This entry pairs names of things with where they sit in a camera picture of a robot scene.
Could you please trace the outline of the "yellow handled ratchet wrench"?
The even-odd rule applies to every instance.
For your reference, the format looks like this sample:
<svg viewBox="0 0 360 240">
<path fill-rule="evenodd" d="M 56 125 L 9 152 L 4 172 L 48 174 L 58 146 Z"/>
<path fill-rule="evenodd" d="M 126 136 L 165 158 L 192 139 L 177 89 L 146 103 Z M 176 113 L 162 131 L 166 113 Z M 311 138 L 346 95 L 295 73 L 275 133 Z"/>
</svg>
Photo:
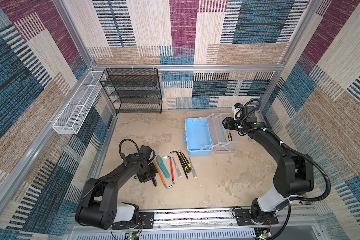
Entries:
<svg viewBox="0 0 360 240">
<path fill-rule="evenodd" d="M 228 139 L 229 139 L 230 142 L 233 140 L 231 132 L 228 132 Z"/>
</svg>

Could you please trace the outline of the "light blue plastic toolbox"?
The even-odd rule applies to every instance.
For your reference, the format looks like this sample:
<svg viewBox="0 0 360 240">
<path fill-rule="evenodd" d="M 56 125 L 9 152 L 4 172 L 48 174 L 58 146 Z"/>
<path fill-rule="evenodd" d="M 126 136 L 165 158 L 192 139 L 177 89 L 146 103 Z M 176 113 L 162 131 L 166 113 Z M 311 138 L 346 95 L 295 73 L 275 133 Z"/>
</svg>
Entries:
<svg viewBox="0 0 360 240">
<path fill-rule="evenodd" d="M 211 114 L 207 117 L 188 118 L 185 120 L 185 137 L 188 154 L 192 157 L 207 156 L 212 151 L 217 154 L 232 154 L 239 149 L 238 138 L 226 130 L 222 120 L 230 114 Z"/>
</svg>

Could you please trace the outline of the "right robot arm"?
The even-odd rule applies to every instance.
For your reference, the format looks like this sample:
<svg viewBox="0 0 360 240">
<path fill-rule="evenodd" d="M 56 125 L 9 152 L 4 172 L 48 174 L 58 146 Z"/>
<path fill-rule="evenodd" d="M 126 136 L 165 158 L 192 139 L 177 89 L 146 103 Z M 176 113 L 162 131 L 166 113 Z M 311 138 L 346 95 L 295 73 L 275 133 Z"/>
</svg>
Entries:
<svg viewBox="0 0 360 240">
<path fill-rule="evenodd" d="M 291 201 L 324 200 L 331 193 L 332 185 L 328 174 L 311 156 L 289 147 L 266 123 L 257 120 L 255 113 L 262 102 L 255 102 L 256 106 L 252 106 L 252 100 L 246 104 L 236 103 L 233 106 L 233 117 L 226 117 L 222 125 L 227 130 L 237 131 L 240 136 L 248 136 L 255 140 L 277 163 L 273 186 L 251 205 L 251 220 L 259 225 Z M 318 170 L 323 176 L 326 186 L 319 196 L 307 198 L 304 195 L 314 189 L 314 170 Z"/>
</svg>

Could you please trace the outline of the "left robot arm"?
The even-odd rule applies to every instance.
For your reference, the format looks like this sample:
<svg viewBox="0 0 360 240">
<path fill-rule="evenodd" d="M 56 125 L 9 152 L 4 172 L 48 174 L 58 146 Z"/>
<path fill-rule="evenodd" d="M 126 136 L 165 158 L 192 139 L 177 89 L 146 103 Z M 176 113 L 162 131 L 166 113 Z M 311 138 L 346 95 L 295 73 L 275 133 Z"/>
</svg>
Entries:
<svg viewBox="0 0 360 240">
<path fill-rule="evenodd" d="M 124 139 L 119 144 L 119 154 L 122 164 L 101 178 L 86 181 L 75 215 L 79 225 L 107 230 L 114 223 L 124 222 L 131 227 L 139 223 L 139 206 L 119 205 L 118 192 L 133 176 L 140 183 L 152 181 L 157 185 L 158 170 L 153 163 L 156 153 L 148 146 L 138 147 L 133 140 Z"/>
</svg>

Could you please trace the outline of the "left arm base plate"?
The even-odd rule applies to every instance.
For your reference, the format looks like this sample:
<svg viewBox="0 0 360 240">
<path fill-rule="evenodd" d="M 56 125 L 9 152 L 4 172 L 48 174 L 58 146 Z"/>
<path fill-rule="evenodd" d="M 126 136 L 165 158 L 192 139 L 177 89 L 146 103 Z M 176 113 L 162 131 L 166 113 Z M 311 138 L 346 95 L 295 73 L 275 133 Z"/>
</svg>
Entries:
<svg viewBox="0 0 360 240">
<path fill-rule="evenodd" d="M 155 213 L 154 212 L 139 212 L 134 215 L 130 221 L 114 222 L 111 226 L 112 230 L 138 230 L 152 229 L 154 227 Z"/>
</svg>

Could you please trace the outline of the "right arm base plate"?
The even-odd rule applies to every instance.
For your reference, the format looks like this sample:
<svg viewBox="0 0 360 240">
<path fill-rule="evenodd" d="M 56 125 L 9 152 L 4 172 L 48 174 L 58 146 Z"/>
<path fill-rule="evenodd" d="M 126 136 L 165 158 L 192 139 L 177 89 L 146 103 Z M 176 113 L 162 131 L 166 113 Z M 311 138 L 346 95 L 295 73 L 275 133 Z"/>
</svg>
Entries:
<svg viewBox="0 0 360 240">
<path fill-rule="evenodd" d="M 275 212 L 263 213 L 249 208 L 235 207 L 231 213 L 236 219 L 238 226 L 254 226 L 254 225 L 277 225 L 279 220 Z"/>
</svg>

